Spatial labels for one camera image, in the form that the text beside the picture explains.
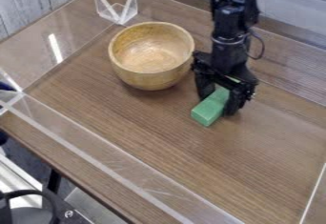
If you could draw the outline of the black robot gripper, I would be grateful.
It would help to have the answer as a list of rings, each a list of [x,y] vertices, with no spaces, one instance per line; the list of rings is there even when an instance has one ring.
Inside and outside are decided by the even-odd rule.
[[[257,78],[247,67],[251,40],[212,41],[211,52],[195,51],[191,70],[195,73],[197,95],[204,100],[219,85],[229,91],[224,116],[232,116],[252,98]]]

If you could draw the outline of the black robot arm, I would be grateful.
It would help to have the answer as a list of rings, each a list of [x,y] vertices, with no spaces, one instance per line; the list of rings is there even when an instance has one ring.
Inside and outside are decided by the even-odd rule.
[[[248,59],[259,60],[264,43],[252,26],[259,20],[257,0],[208,0],[213,29],[211,52],[195,51],[191,69],[197,95],[207,99],[219,85],[228,92],[223,115],[233,115],[252,99],[257,78]]]

